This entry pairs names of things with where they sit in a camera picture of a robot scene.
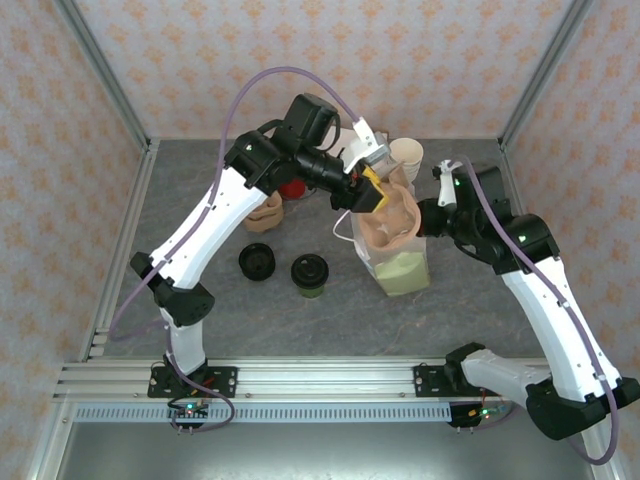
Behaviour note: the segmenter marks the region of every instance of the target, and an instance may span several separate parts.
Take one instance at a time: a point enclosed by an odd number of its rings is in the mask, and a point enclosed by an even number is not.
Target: patterned wallpaper
[[[148,135],[216,138],[252,75],[317,73],[396,136],[496,138],[570,0],[79,0]],[[234,132],[311,83],[271,78]]]
[[[23,479],[139,151],[52,0],[0,2],[0,45],[0,478]]]
[[[603,348],[640,378],[640,4],[594,3],[509,160]],[[640,472],[640,406],[622,435]]]

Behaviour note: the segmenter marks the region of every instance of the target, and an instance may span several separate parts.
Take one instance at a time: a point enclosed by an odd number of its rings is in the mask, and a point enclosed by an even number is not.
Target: paper cup
[[[420,142],[413,138],[397,138],[389,144],[391,158],[402,164],[404,174],[409,182],[413,182],[418,176],[424,149]]]

